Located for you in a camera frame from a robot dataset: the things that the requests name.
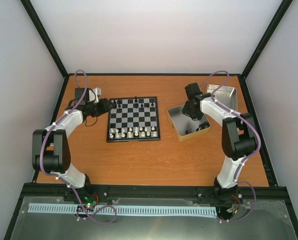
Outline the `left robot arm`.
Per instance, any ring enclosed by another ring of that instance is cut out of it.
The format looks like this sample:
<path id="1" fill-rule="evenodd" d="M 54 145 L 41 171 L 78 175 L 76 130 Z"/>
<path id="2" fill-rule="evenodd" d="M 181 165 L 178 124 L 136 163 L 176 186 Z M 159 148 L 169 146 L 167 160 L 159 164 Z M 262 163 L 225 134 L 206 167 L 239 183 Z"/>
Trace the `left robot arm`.
<path id="1" fill-rule="evenodd" d="M 32 165 L 34 170 L 60 179 L 68 188 L 75 189 L 81 201 L 93 195 L 89 177 L 71 163 L 69 135 L 87 117 L 98 118 L 109 112 L 113 104 L 100 98 L 100 88 L 76 88 L 75 98 L 69 101 L 63 115 L 45 129 L 33 132 Z"/>

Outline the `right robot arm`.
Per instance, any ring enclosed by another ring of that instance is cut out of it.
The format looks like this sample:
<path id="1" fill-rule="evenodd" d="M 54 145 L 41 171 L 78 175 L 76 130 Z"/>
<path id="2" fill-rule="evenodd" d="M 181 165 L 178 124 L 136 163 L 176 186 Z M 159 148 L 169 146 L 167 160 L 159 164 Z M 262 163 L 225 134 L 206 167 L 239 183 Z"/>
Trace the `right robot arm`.
<path id="1" fill-rule="evenodd" d="M 210 116 L 222 127 L 221 146 L 225 155 L 222 169 L 215 178 L 213 197 L 223 203 L 237 191 L 238 178 L 246 161 L 261 147 L 260 137 L 249 113 L 236 112 L 222 104 L 212 93 L 202 93 L 198 83 L 185 87 L 188 100 L 182 113 L 194 121 Z"/>

